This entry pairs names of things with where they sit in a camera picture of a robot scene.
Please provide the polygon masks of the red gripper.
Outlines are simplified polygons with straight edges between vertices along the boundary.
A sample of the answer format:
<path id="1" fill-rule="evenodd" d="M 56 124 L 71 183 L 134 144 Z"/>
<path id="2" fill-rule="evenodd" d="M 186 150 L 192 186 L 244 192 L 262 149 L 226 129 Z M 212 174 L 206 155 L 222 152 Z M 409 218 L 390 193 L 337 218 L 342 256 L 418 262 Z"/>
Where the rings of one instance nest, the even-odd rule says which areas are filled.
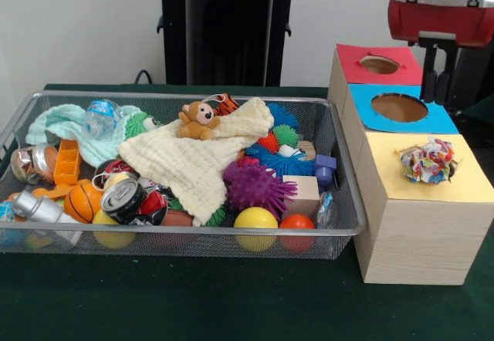
<path id="1" fill-rule="evenodd" d="M 425 5 L 390 0 L 388 25 L 393 39 L 417 42 L 420 32 L 455 35 L 458 46 L 483 47 L 493 37 L 493 9 Z M 435 70 L 437 46 L 425 48 L 420 99 L 444 106 L 449 98 L 449 84 L 455 71 L 457 46 L 440 46 L 445 52 L 445 67 L 438 76 Z"/>

